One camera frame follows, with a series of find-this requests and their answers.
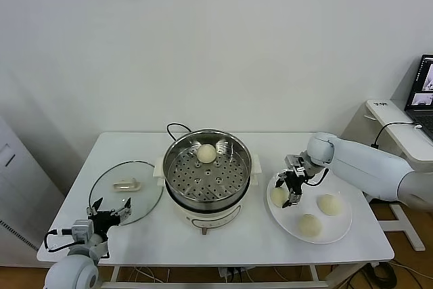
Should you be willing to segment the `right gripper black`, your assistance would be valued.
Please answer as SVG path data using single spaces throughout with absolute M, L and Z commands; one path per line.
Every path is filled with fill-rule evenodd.
M 286 184 L 289 190 L 288 199 L 282 204 L 282 208 L 297 205 L 301 199 L 302 184 L 304 183 L 304 167 L 294 167 L 277 174 L 275 188 Z

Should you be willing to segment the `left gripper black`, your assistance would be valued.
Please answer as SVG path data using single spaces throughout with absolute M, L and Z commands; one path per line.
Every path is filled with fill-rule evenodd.
M 93 222 L 95 234 L 106 235 L 109 228 L 124 223 L 131 216 L 131 198 L 124 205 L 115 211 L 99 211 L 103 198 L 96 200 L 91 206 L 87 207 L 87 216 Z

